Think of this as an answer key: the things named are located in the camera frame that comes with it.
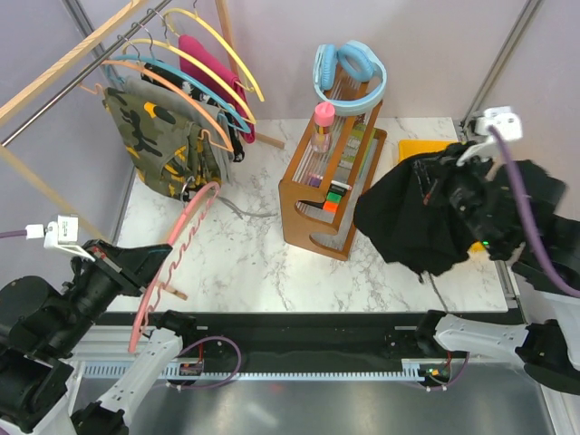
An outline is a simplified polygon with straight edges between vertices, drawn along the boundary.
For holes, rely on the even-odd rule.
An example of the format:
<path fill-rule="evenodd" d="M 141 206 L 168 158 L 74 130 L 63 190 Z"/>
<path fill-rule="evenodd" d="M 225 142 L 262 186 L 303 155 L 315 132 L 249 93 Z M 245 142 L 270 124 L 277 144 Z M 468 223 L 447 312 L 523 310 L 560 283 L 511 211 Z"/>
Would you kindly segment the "pink hanger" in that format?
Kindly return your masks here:
<path fill-rule="evenodd" d="M 129 353 L 136 352 L 137 344 L 149 324 L 149 315 L 155 311 L 160 303 L 161 292 L 168 289 L 174 273 L 191 245 L 193 237 L 197 234 L 201 223 L 205 219 L 212 204 L 218 198 L 219 193 L 220 185 L 216 181 L 209 182 L 186 204 L 171 228 L 165 243 L 176 252 L 177 256 L 167 267 L 166 279 L 159 282 L 160 275 L 163 271 L 162 266 L 140 299 L 140 305 L 131 328 L 128 344 Z"/>

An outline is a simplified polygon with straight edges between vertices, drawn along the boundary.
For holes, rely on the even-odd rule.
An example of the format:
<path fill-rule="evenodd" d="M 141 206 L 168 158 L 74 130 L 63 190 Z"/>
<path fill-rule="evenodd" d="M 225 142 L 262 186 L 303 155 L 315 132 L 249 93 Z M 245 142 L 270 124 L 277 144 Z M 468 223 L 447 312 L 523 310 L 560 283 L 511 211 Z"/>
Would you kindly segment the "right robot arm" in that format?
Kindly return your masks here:
<path fill-rule="evenodd" d="M 428 311 L 417 350 L 470 353 L 510 362 L 534 381 L 579 393 L 579 223 L 557 215 L 566 184 L 530 160 L 498 169 L 480 158 L 459 164 L 460 146 L 411 160 L 423 202 L 455 213 L 498 263 L 519 324 Z"/>

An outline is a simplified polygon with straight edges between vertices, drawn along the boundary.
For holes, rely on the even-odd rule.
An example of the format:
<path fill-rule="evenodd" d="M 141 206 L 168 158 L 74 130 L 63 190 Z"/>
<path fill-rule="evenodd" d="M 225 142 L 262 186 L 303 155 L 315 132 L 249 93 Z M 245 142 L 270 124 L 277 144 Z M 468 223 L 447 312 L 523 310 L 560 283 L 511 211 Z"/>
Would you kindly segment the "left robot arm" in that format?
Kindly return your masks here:
<path fill-rule="evenodd" d="M 160 271 L 167 244 L 119 248 L 100 239 L 73 256 L 72 281 L 56 290 L 37 275 L 1 290 L 1 431 L 4 434 L 126 434 L 167 365 L 198 349 L 191 318 L 168 311 L 123 376 L 84 409 L 69 412 L 67 362 L 120 295 L 141 296 Z"/>

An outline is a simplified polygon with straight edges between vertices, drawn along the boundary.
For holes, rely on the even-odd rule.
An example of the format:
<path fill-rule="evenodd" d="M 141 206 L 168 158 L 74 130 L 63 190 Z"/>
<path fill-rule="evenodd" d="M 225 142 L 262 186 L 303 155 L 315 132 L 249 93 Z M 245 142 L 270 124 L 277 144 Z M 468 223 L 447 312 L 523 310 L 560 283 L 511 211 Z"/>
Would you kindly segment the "camouflage trousers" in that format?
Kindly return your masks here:
<path fill-rule="evenodd" d="M 221 171 L 202 128 L 186 116 L 140 96 L 104 90 L 112 116 L 140 180 L 160 195 L 186 202 Z"/>

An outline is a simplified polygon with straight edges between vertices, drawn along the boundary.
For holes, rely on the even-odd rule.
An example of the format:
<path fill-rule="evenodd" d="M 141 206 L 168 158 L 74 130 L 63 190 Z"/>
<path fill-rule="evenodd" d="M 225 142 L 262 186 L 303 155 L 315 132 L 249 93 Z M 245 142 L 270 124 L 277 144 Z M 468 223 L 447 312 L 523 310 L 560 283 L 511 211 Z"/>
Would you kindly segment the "orange hanger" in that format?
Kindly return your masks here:
<path fill-rule="evenodd" d="M 233 149 L 233 146 L 232 146 L 230 139 L 227 137 L 226 133 L 221 128 L 221 126 L 216 122 L 216 120 L 214 118 L 212 118 L 210 116 L 210 114 L 197 101 L 191 99 L 188 94 L 186 94 L 184 91 L 182 91 L 176 85 L 174 85 L 172 82 L 166 80 L 165 78 L 161 77 L 160 75 L 156 74 L 155 72 L 146 69 L 143 66 L 140 66 L 136 63 L 132 63 L 129 61 L 104 60 L 101 64 L 102 65 L 107 64 L 107 65 L 124 66 L 124 67 L 132 69 L 138 73 L 143 73 L 143 74 L 149 76 L 150 78 L 156 80 L 157 82 L 160 82 L 161 84 L 165 85 L 173 93 L 179 95 L 186 103 L 188 103 L 190 106 L 192 106 L 198 113 L 200 113 L 214 127 L 216 132 L 222 138 L 224 145 L 221 145 L 217 142 L 212 141 L 211 134 L 208 133 L 208 139 L 212 145 L 214 145 L 218 148 L 221 148 L 223 150 L 227 150 L 228 152 L 231 152 L 231 153 L 234 152 L 234 149 Z"/>

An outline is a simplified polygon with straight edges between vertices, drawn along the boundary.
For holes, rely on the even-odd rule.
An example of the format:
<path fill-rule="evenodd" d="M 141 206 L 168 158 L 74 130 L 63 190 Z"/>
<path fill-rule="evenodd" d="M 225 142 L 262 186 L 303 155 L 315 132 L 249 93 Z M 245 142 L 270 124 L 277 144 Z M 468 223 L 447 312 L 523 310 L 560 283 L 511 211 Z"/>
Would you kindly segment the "grey trousers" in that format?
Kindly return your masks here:
<path fill-rule="evenodd" d="M 124 88 L 128 93 L 150 99 L 153 103 L 169 111 L 174 111 L 190 118 L 199 124 L 202 130 L 209 132 L 211 141 L 221 146 L 226 146 L 226 142 L 219 134 L 219 130 L 198 109 L 186 102 L 176 92 L 134 77 L 126 79 Z M 213 145 L 210 148 L 219 167 L 222 181 L 226 184 L 231 184 L 233 181 L 231 163 L 234 159 L 234 153 Z"/>

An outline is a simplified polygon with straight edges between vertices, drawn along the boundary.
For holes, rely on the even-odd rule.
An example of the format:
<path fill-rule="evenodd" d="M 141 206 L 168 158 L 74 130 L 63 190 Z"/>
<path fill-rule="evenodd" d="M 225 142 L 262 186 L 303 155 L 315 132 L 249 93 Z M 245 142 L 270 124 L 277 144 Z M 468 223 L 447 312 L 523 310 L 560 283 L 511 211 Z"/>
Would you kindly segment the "blue hanger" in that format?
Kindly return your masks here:
<path fill-rule="evenodd" d="M 156 60 L 153 58 L 149 58 L 149 57 L 145 57 L 144 62 L 158 66 L 162 70 L 173 73 L 173 74 L 179 76 L 181 79 L 190 82 L 194 87 L 201 90 L 203 93 L 205 93 L 211 99 L 213 99 L 215 102 L 217 102 L 223 109 L 228 111 L 235 118 L 237 123 L 240 125 L 239 129 L 242 132 L 247 133 L 247 134 L 249 134 L 251 132 L 251 129 L 250 129 L 248 123 L 242 118 L 242 116 L 237 112 L 237 110 L 232 105 L 227 103 L 224 99 L 222 99 L 220 96 L 218 96 L 216 93 L 211 91 L 205 84 L 199 82 L 195 78 L 189 76 L 188 74 L 182 72 L 181 70 L 177 69 L 176 67 L 174 67 L 168 63 L 164 63 L 162 61 L 159 61 L 159 60 Z"/>

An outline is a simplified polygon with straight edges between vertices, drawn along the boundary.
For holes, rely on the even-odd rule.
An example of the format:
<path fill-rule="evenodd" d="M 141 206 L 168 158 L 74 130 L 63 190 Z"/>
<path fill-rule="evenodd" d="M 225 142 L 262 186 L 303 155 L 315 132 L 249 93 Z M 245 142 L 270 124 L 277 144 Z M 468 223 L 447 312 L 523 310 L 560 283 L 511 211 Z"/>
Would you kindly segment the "yellow hanger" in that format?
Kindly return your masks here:
<path fill-rule="evenodd" d="M 217 9 L 218 21 L 221 28 L 220 32 L 214 29 L 203 18 L 201 18 L 195 8 L 193 8 L 191 11 L 178 7 L 170 8 L 163 14 L 163 17 L 166 20 L 168 29 L 176 36 L 179 36 L 179 33 L 177 32 L 177 27 L 174 25 L 172 19 L 170 18 L 171 14 L 184 15 L 193 20 L 194 22 L 198 23 L 199 25 L 201 25 L 205 30 L 207 30 L 222 45 L 222 47 L 227 52 L 231 70 L 233 73 L 235 73 L 240 77 L 241 87 L 250 93 L 254 93 L 260 102 L 264 102 L 266 99 L 256 78 L 237 53 L 233 38 L 231 18 L 227 8 L 227 2 L 216 1 L 215 5 Z"/>
<path fill-rule="evenodd" d="M 252 111 L 249 109 L 247 103 L 241 98 L 240 95 L 228 84 L 224 79 L 222 79 L 216 72 L 210 69 L 207 65 L 205 65 L 200 60 L 196 59 L 192 55 L 180 50 L 179 48 L 169 44 L 164 43 L 157 40 L 151 41 L 153 45 L 167 49 L 175 54 L 177 54 L 180 58 L 185 59 L 189 63 L 198 67 L 202 72 L 208 75 L 214 82 L 216 82 L 222 89 L 224 89 L 243 109 L 244 114 L 246 117 L 244 118 L 245 121 L 249 121 L 252 124 L 256 123 L 256 118 Z"/>

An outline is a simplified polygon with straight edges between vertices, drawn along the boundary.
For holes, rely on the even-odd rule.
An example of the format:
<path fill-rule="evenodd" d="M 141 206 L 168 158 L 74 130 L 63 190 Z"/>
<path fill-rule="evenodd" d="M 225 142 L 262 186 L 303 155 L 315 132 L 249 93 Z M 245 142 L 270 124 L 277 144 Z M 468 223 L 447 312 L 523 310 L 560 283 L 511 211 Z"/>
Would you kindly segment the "outer yellow hanger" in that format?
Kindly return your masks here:
<path fill-rule="evenodd" d="M 231 18 L 227 8 L 227 2 L 216 1 L 215 5 L 217 9 L 218 21 L 221 28 L 220 32 L 214 29 L 203 18 L 201 18 L 195 8 L 193 8 L 191 11 L 178 7 L 170 8 L 163 14 L 163 17 L 166 20 L 168 29 L 176 36 L 179 36 L 179 33 L 177 32 L 177 27 L 174 25 L 172 19 L 170 18 L 171 14 L 184 15 L 193 20 L 194 22 L 198 23 L 199 25 L 201 25 L 205 30 L 207 30 L 222 45 L 222 47 L 227 52 L 231 70 L 233 73 L 235 73 L 240 77 L 241 87 L 250 93 L 254 93 L 260 102 L 264 102 L 266 99 L 256 78 L 237 53 L 233 38 Z"/>

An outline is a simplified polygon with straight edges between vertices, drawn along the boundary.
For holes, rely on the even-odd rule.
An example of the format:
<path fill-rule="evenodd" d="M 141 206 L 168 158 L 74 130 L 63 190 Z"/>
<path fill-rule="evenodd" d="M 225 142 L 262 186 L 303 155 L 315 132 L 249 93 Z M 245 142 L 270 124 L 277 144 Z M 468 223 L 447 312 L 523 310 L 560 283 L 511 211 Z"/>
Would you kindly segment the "green booklet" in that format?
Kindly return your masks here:
<path fill-rule="evenodd" d="M 366 124 L 356 124 L 351 131 L 349 139 L 345 145 L 343 150 L 343 154 L 341 156 L 341 160 L 339 161 L 339 167 L 343 169 L 351 169 L 353 167 L 354 161 L 356 159 L 358 150 L 360 147 L 364 150 L 362 155 L 362 163 L 361 167 L 359 168 L 359 172 L 362 172 L 363 166 L 368 159 L 370 145 L 373 140 L 373 135 L 376 131 L 375 128 L 372 128 L 372 133 L 370 138 L 365 142 L 363 146 L 361 146 L 362 139 L 364 133 L 366 132 L 367 125 Z"/>

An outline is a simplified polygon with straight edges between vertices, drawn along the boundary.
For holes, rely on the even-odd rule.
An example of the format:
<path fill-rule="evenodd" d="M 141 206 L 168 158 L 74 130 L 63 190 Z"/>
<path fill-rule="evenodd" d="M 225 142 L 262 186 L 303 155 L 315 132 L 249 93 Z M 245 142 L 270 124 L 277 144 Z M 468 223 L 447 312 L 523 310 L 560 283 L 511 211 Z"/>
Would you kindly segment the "white marker pen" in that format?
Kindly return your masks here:
<path fill-rule="evenodd" d="M 339 182 L 339 181 L 336 181 L 336 180 L 332 180 L 331 185 L 339 187 L 341 189 L 346 189 L 348 191 L 352 190 L 352 186 L 345 184 L 345 183 L 342 183 L 342 182 Z"/>

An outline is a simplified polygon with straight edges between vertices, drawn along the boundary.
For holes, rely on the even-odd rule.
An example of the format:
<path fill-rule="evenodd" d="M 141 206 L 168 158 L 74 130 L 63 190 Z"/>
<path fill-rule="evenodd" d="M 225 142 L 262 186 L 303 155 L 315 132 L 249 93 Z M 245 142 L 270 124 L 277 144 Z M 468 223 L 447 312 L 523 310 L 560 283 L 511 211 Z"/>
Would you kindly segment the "orange cube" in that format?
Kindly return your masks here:
<path fill-rule="evenodd" d="M 335 213 L 338 209 L 339 204 L 332 201 L 325 201 L 323 204 L 323 210 Z"/>

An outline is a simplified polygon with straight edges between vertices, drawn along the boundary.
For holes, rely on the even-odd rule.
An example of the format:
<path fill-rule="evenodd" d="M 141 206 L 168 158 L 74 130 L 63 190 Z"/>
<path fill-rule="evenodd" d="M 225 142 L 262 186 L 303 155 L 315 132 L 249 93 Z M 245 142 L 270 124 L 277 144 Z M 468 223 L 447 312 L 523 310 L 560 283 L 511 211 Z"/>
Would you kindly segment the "wooden desk shelf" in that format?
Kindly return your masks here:
<path fill-rule="evenodd" d="M 387 138 L 375 127 L 379 111 L 335 118 L 326 152 L 314 149 L 314 120 L 309 121 L 278 184 L 286 243 L 348 259 L 356 233 L 354 206 L 371 186 Z"/>

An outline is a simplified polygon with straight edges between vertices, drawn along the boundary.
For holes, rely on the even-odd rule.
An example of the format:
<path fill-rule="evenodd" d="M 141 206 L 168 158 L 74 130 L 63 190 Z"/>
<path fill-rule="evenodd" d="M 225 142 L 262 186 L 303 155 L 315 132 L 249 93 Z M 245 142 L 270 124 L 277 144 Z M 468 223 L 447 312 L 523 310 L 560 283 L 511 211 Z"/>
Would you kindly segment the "light blue headphones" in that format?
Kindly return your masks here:
<path fill-rule="evenodd" d="M 370 82 L 379 78 L 380 83 L 370 93 L 358 100 L 336 100 L 325 95 L 334 85 L 337 66 L 355 82 Z M 372 49 L 365 43 L 351 40 L 337 48 L 334 44 L 321 44 L 314 56 L 312 72 L 314 91 L 321 102 L 329 102 L 341 117 L 358 116 L 373 109 L 382 101 L 388 81 L 387 69 Z"/>

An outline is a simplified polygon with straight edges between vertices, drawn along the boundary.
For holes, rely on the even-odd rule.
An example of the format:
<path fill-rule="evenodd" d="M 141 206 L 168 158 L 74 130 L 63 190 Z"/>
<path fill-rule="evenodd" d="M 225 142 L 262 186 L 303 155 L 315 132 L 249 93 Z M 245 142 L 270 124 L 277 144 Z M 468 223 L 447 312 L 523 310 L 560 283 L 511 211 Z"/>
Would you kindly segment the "wooden clothes rack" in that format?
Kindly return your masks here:
<path fill-rule="evenodd" d="M 101 42 L 106 36 L 112 34 L 119 26 L 123 25 L 129 18 L 131 18 L 137 11 L 139 11 L 147 1 L 129 1 L 123 8 L 118 11 L 113 17 L 109 18 L 104 24 L 98 27 L 96 30 L 92 30 L 92 24 L 89 18 L 86 18 L 86 14 L 82 9 L 82 4 L 80 1 L 62 1 L 64 6 L 66 6 L 67 11 L 75 25 L 80 31 L 86 34 L 84 28 L 82 27 L 82 20 L 77 19 L 77 15 L 80 14 L 82 19 L 87 21 L 87 26 L 91 33 L 86 34 L 85 38 L 80 41 L 76 46 L 74 46 L 68 53 L 64 54 L 60 59 L 58 59 L 53 65 L 51 65 L 46 71 L 42 72 L 39 77 L 34 79 L 29 85 L 24 87 L 19 93 L 17 93 L 10 101 L 8 101 L 1 108 L 1 127 L 6 124 L 10 119 L 12 119 L 17 113 L 22 111 L 31 102 L 33 102 L 42 92 L 46 91 L 51 85 L 58 81 L 64 74 L 69 72 L 75 65 L 77 65 L 82 58 L 90 55 L 90 52 L 96 52 L 92 54 L 91 62 L 86 66 L 81 68 L 81 71 L 75 78 L 73 78 L 69 83 L 67 83 L 60 91 L 56 92 L 55 95 L 51 96 L 49 101 L 39 107 L 34 111 L 16 130 L 4 140 L 1 141 L 1 159 L 9 165 L 15 172 L 17 172 L 23 179 L 26 180 L 32 187 L 37 191 L 42 193 L 50 202 L 58 208 L 59 212 L 64 214 L 73 214 L 79 218 L 80 228 L 92 238 L 103 238 L 105 241 L 109 242 L 110 238 L 116 238 L 118 230 L 121 227 L 121 217 L 124 213 L 124 208 L 119 208 L 117 215 L 117 221 L 114 226 L 114 231 L 110 232 L 109 235 L 104 235 L 95 225 L 87 220 L 77 209 L 74 208 L 66 199 L 54 188 L 49 186 L 35 171 L 29 168 L 21 159 L 19 159 L 11 150 L 7 147 L 12 143 L 18 136 L 20 136 L 27 128 L 32 126 L 34 122 L 38 121 L 43 115 L 45 115 L 50 109 L 55 106 L 59 101 L 61 101 L 67 94 L 79 85 L 84 78 L 90 75 L 97 68 L 102 66 L 104 60 L 106 60 L 114 50 L 117 50 L 121 45 L 122 41 L 119 43 L 114 43 L 106 50 L 102 49 Z M 217 8 L 217 16 L 219 19 L 219 24 L 221 27 L 221 33 L 223 38 L 234 50 L 234 39 L 232 36 L 232 25 L 230 20 L 230 14 L 227 9 L 227 1 L 215 1 Z"/>

